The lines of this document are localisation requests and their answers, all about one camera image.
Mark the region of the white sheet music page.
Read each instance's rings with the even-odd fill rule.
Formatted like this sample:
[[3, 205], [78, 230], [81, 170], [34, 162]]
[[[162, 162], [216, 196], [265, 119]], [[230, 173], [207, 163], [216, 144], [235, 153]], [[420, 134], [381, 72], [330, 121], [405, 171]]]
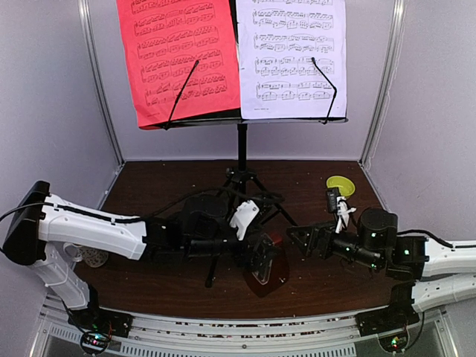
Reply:
[[344, 1], [237, 1], [245, 120], [347, 116]]

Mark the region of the yellow-green bowl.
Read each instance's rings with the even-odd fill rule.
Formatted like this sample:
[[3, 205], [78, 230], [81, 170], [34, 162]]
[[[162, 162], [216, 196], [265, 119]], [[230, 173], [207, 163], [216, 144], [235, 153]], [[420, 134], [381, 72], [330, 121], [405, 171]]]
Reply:
[[328, 202], [337, 197], [349, 199], [356, 191], [354, 183], [344, 176], [330, 176], [326, 181], [326, 186], [326, 198]]

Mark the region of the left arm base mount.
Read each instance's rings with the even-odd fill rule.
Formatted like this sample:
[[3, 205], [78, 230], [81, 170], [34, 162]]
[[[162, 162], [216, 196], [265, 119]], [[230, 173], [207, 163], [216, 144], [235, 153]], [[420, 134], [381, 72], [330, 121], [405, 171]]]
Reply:
[[80, 331], [79, 345], [87, 356], [105, 352], [114, 336], [129, 336], [132, 315], [101, 308], [96, 295], [90, 298], [85, 309], [72, 310], [65, 302], [62, 304], [68, 315], [68, 322]]

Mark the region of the black music stand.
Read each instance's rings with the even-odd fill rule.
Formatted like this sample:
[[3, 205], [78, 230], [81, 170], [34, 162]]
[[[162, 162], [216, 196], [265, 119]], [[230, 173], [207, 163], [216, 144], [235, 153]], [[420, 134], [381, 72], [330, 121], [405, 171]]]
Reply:
[[[232, 21], [234, 25], [234, 33], [235, 33], [235, 38], [236, 38], [236, 43], [237, 43], [237, 60], [238, 60], [238, 65], [239, 65], [239, 49], [238, 49], [238, 30], [237, 30], [237, 11], [236, 11], [236, 2], [229, 2], [231, 6], [231, 16], [232, 16]], [[233, 200], [234, 205], [239, 205], [241, 203], [241, 198], [240, 195], [246, 194], [249, 196], [254, 195], [255, 193], [258, 193], [260, 191], [269, 191], [267, 190], [264, 186], [259, 185], [257, 188], [257, 191], [255, 193], [248, 193], [246, 190], [246, 186], [249, 182], [257, 182], [258, 178], [257, 175], [254, 171], [250, 170], [248, 165], [247, 165], [247, 160], [246, 160], [246, 138], [247, 138], [247, 123], [250, 120], [245, 120], [242, 118], [241, 115], [241, 108], [239, 107], [238, 109], [231, 109], [228, 111], [224, 112], [214, 112], [214, 113], [209, 113], [207, 115], [198, 115], [195, 117], [191, 118], [185, 118], [181, 120], [174, 120], [174, 121], [169, 121], [165, 124], [161, 124], [159, 126], [153, 127], [153, 129], [174, 129], [176, 128], [179, 124], [181, 123], [190, 123], [193, 121], [196, 121], [198, 123], [204, 123], [207, 120], [210, 121], [216, 121], [216, 120], [227, 120], [227, 119], [235, 119], [237, 120], [237, 126], [238, 126], [238, 163], [235, 167], [232, 167], [226, 175], [226, 182], [221, 185], [221, 186], [216, 186], [216, 187], [228, 187], [233, 190], [237, 190], [239, 192], [239, 196], [235, 197]], [[322, 121], [318, 119], [291, 119], [291, 120], [317, 120], [320, 121], [321, 123], [329, 123], [329, 122], [334, 122], [334, 121]], [[284, 209], [282, 206], [282, 202], [276, 204], [277, 208], [277, 214], [283, 213]], [[179, 199], [177, 199], [175, 202], [165, 206], [164, 208], [161, 208], [159, 210], [164, 211], [164, 216], [169, 217], [173, 215], [174, 213], [178, 213], [181, 210], [181, 205], [179, 204]], [[165, 254], [160, 257], [159, 260], [161, 260], [163, 257], [167, 256], [168, 254]]]

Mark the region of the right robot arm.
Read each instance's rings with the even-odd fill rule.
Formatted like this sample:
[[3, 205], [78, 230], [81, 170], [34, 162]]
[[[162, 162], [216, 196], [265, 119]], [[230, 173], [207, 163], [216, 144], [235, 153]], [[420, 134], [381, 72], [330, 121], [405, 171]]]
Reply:
[[371, 271], [383, 271], [397, 284], [382, 323], [397, 328], [412, 312], [475, 297], [475, 242], [447, 242], [429, 231], [399, 231], [398, 216], [381, 208], [364, 210], [356, 231], [342, 219], [292, 226], [288, 237], [306, 257], [338, 256]]

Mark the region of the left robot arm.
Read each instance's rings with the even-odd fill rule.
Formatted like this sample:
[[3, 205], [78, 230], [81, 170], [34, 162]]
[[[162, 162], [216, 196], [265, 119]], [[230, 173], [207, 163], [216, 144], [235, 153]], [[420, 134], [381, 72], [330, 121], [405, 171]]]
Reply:
[[261, 216], [283, 201], [280, 194], [260, 191], [252, 196], [237, 190], [212, 187], [181, 197], [181, 210], [169, 217], [163, 210], [144, 216], [121, 216], [75, 205], [38, 181], [19, 205], [7, 212], [10, 227], [2, 253], [10, 261], [34, 268], [45, 285], [91, 330], [102, 329], [107, 315], [97, 306], [96, 291], [72, 273], [56, 244], [74, 247], [74, 259], [93, 248], [129, 260], [159, 260], [165, 254], [183, 258], [222, 255], [233, 257], [243, 268], [248, 287], [264, 297], [286, 276], [278, 238], [261, 231]]

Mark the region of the red sheet music page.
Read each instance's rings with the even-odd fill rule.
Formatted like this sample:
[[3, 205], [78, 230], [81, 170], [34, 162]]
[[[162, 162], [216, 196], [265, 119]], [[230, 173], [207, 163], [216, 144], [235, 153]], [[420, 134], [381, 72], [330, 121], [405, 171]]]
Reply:
[[228, 1], [117, 1], [138, 127], [240, 107]]

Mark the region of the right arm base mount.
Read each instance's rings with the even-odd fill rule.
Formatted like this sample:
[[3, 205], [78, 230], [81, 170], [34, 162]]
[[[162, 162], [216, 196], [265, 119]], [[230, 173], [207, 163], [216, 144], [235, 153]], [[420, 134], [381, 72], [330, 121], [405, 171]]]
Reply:
[[386, 307], [360, 312], [355, 316], [361, 337], [377, 335], [380, 347], [386, 353], [403, 354], [421, 336], [425, 313], [413, 308], [415, 283], [395, 285], [391, 289], [390, 303]]

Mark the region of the brown wooden metronome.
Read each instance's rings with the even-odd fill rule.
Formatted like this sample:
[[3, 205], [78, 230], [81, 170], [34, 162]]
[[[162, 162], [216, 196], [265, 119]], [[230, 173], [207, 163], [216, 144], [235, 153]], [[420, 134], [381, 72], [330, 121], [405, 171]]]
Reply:
[[[277, 255], [272, 261], [269, 279], [255, 279], [251, 273], [251, 255], [255, 245], [264, 237], [273, 240]], [[259, 298], [264, 298], [287, 283], [290, 275], [289, 261], [283, 248], [283, 238], [279, 234], [261, 234], [256, 244], [250, 251], [249, 261], [245, 265], [243, 277], [249, 289]]]

